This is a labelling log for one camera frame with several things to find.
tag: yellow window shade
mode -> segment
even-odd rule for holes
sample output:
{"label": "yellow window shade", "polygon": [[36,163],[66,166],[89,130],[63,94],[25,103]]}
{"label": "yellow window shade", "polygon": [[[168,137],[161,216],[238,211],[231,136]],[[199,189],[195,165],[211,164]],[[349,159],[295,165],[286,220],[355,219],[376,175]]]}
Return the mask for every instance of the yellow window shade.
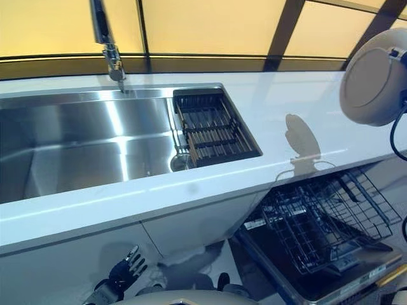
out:
{"label": "yellow window shade", "polygon": [[397,20],[393,23],[391,29],[395,29],[395,28],[398,28],[398,27],[405,27],[405,28],[407,28],[407,21],[401,20],[401,19],[397,19]]}
{"label": "yellow window shade", "polygon": [[284,55],[348,57],[374,16],[307,1]]}
{"label": "yellow window shade", "polygon": [[[143,52],[134,0],[105,0],[120,52]],[[89,0],[0,0],[0,57],[100,53]]]}
{"label": "yellow window shade", "polygon": [[377,13],[385,0],[320,0],[319,2],[336,4],[346,8],[366,10]]}
{"label": "yellow window shade", "polygon": [[370,6],[372,8],[381,8],[385,0],[344,0],[341,2],[350,2],[360,5]]}
{"label": "yellow window shade", "polygon": [[285,0],[143,1],[152,53],[266,55]]}

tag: white countertop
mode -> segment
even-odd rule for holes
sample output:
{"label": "white countertop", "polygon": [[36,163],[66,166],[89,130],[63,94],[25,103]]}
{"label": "white countertop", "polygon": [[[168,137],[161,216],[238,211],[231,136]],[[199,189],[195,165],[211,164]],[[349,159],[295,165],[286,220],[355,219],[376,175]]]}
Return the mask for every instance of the white countertop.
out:
{"label": "white countertop", "polygon": [[[343,72],[128,75],[131,85],[222,83],[263,155],[4,203],[0,205],[0,248],[125,217],[127,222],[135,222],[241,189],[266,189],[280,173],[293,169],[290,160],[298,156],[285,136],[287,114],[298,115],[310,127],[321,149],[320,161],[343,168],[386,158],[392,154],[391,125],[370,127],[348,120],[339,105],[342,76]],[[0,81],[0,98],[2,93],[111,85],[107,76]],[[405,130],[404,119],[396,135],[401,151],[407,149]],[[329,163],[316,167],[322,173],[333,167]],[[279,180],[292,176],[287,172]]]}

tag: dishwasher rack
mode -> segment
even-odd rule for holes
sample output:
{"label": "dishwasher rack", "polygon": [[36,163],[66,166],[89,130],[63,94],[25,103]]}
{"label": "dishwasher rack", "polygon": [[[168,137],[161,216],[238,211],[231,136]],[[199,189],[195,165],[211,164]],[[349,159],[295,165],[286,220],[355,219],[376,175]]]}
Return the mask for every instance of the dishwasher rack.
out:
{"label": "dishwasher rack", "polygon": [[273,188],[245,223],[263,222],[301,274],[332,265],[360,247],[392,235],[401,221],[358,168]]}

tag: sink drain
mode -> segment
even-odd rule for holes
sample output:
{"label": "sink drain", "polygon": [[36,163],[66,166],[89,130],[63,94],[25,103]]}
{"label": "sink drain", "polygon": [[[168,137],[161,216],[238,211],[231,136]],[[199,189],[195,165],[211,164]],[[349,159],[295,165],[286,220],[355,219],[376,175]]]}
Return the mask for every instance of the sink drain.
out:
{"label": "sink drain", "polygon": [[173,172],[187,170],[194,167],[191,160],[191,155],[188,153],[176,154],[171,159],[170,166]]}

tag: dishwasher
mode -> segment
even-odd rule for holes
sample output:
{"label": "dishwasher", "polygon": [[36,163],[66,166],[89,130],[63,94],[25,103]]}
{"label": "dishwasher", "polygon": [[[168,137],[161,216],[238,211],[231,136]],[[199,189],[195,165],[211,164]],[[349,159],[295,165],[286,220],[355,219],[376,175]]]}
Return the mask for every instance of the dishwasher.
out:
{"label": "dishwasher", "polygon": [[400,263],[400,221],[353,168],[272,188],[236,237],[288,304],[352,304]]}

